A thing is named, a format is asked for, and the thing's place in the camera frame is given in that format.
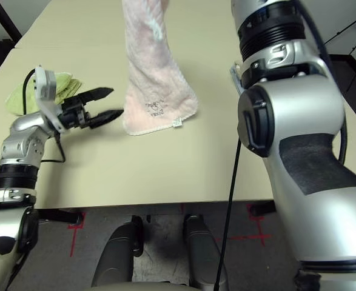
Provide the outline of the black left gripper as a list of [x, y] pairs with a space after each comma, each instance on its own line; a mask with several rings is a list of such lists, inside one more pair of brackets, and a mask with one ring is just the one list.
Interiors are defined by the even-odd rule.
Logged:
[[65, 99], [61, 104], [62, 113], [58, 116], [61, 124], [65, 129], [77, 127], [83, 129], [87, 126], [95, 129], [119, 118], [124, 113], [123, 109], [106, 110], [90, 118], [89, 113], [84, 108], [88, 102], [103, 99], [113, 91], [113, 88], [98, 87], [82, 92], [79, 96], [76, 95]]

